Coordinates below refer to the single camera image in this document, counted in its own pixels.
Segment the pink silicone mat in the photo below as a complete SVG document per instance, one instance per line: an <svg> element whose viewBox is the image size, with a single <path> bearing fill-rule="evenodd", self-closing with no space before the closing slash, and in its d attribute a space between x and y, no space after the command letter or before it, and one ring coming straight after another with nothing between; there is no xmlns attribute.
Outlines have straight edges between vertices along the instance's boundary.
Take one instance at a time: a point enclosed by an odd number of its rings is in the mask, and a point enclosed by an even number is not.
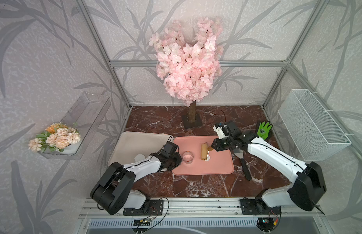
<svg viewBox="0 0 362 234"><path fill-rule="evenodd" d="M210 159L201 159L201 145L208 143L211 145L217 136L179 136L174 143L180 147L180 155L191 152L194 156L190 164L182 162L180 166L172 172L176 176L192 175L215 175L231 174L234 171L234 164L231 152L224 150L209 152Z"/></svg>

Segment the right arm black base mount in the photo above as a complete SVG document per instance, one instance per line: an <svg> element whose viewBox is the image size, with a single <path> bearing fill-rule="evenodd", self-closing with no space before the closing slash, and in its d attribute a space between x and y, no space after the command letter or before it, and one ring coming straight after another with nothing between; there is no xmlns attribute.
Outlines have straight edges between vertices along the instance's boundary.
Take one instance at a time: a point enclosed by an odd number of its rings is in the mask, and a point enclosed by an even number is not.
<svg viewBox="0 0 362 234"><path fill-rule="evenodd" d="M240 207L243 215L279 215L282 214L281 207L269 207L262 200L262 195L267 189L261 191L255 198L242 198Z"/></svg>

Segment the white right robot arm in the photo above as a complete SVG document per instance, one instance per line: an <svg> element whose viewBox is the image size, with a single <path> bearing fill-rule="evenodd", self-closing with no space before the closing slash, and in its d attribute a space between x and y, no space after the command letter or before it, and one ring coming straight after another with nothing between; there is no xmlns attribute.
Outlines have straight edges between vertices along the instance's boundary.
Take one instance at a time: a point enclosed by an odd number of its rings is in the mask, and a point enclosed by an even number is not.
<svg viewBox="0 0 362 234"><path fill-rule="evenodd" d="M213 130L218 135L212 143L214 150L239 149L247 152L271 165L290 182L288 186L263 190L254 199L241 199L243 214L280 214L280 208L284 206L297 206L310 212L317 207L327 191L320 165L287 155L256 133L242 132L233 121L217 123Z"/></svg>

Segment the wooden rolling pin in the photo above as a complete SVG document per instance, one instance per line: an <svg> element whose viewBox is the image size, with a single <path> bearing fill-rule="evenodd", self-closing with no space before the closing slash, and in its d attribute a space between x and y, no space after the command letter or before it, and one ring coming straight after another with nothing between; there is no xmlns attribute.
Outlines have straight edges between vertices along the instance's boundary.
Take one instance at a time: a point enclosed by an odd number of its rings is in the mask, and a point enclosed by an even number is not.
<svg viewBox="0 0 362 234"><path fill-rule="evenodd" d="M207 142L203 143L201 145L201 154L200 158L205 161L207 156L209 155L209 152L211 152L211 145L209 145Z"/></svg>

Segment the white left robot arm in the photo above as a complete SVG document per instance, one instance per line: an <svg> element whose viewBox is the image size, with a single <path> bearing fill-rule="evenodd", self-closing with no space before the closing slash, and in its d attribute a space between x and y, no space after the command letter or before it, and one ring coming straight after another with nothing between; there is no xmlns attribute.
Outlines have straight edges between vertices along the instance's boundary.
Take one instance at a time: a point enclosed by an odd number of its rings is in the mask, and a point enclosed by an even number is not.
<svg viewBox="0 0 362 234"><path fill-rule="evenodd" d="M141 161L125 165L112 163L92 189L90 197L96 201L98 209L110 215L122 209L147 212L150 198L134 191L134 183L150 174L172 171L181 163L179 146L168 141L159 151Z"/></svg>

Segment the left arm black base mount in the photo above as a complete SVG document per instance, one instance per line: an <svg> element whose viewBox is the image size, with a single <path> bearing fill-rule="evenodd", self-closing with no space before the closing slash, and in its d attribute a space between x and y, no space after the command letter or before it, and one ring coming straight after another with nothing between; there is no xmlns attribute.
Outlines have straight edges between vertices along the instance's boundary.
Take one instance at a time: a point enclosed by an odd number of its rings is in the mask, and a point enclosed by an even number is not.
<svg viewBox="0 0 362 234"><path fill-rule="evenodd" d="M124 216L162 215L163 199L151 199L139 191L131 191L123 207Z"/></svg>

